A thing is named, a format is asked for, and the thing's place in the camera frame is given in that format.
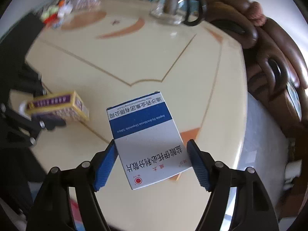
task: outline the purple label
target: purple label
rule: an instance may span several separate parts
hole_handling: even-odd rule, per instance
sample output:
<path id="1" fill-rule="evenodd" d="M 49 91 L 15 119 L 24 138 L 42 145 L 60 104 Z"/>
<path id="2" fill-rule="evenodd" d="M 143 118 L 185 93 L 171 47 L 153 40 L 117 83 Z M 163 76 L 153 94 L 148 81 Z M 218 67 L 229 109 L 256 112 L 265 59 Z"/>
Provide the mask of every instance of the purple label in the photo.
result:
<path id="1" fill-rule="evenodd" d="M 32 114 L 33 119 L 37 117 L 44 117 L 49 119 L 63 119 L 65 121 L 83 121 L 84 119 L 72 107 L 53 110 L 51 112 L 41 112 Z"/>
<path id="2" fill-rule="evenodd" d="M 53 97 L 49 99 L 43 99 L 43 100 L 39 100 L 36 102 L 31 102 L 27 104 L 27 109 L 35 109 L 35 108 L 41 108 L 41 107 L 46 107 L 46 106 L 69 103 L 70 97 L 71 95 L 68 94 L 68 95 L 57 96 L 57 97 Z"/>

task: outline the cream table top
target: cream table top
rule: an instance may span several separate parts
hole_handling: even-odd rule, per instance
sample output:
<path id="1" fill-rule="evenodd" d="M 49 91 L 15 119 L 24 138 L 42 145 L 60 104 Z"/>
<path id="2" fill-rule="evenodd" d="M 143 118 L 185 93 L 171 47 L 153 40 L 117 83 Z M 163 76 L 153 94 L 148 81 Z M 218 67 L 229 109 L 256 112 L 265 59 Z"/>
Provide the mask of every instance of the cream table top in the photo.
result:
<path id="1" fill-rule="evenodd" d="M 160 90 L 184 142 L 236 168 L 247 111 L 240 44 L 213 25 L 159 24 L 150 3 L 102 0 L 100 8 L 73 14 L 63 28 L 41 32 L 27 61 L 52 92 L 76 90 L 90 121 L 43 132 L 33 153 L 46 171 L 75 168 L 104 150 L 112 134 L 106 108 Z M 12 93 L 16 106 L 26 98 Z M 117 159 L 96 193 L 108 223 L 126 231 L 195 230 L 209 193 L 193 169 L 131 190 Z"/>

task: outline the bolt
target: bolt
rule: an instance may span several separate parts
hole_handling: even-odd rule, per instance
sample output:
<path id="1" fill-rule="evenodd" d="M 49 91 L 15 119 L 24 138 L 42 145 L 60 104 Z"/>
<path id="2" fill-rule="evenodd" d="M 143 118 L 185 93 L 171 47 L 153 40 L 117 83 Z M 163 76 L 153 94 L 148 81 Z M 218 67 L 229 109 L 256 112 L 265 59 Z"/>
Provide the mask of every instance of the bolt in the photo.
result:
<path id="1" fill-rule="evenodd" d="M 45 128 L 45 123 L 43 121 L 39 121 L 39 124 L 41 125 L 41 128 Z"/>
<path id="2" fill-rule="evenodd" d="M 247 168 L 247 171 L 250 173 L 250 174 L 253 174 L 255 172 L 255 169 L 253 167 L 248 167 Z"/>
<path id="3" fill-rule="evenodd" d="M 36 140 L 33 137 L 30 137 L 30 142 L 32 143 L 33 146 L 36 145 Z"/>
<path id="4" fill-rule="evenodd" d="M 224 164 L 221 161 L 217 161 L 215 162 L 215 166 L 221 168 L 224 166 Z"/>
<path id="5" fill-rule="evenodd" d="M 86 167 L 90 167 L 90 162 L 89 161 L 84 161 L 83 163 L 81 163 L 81 166 L 86 168 Z"/>
<path id="6" fill-rule="evenodd" d="M 50 172 L 52 172 L 53 174 L 55 174 L 56 172 L 59 171 L 59 168 L 58 167 L 53 167 Z"/>
<path id="7" fill-rule="evenodd" d="M 1 103 L 0 108 L 1 108 L 2 112 L 5 112 L 7 110 L 7 108 L 5 107 L 5 105 L 3 103 Z"/>

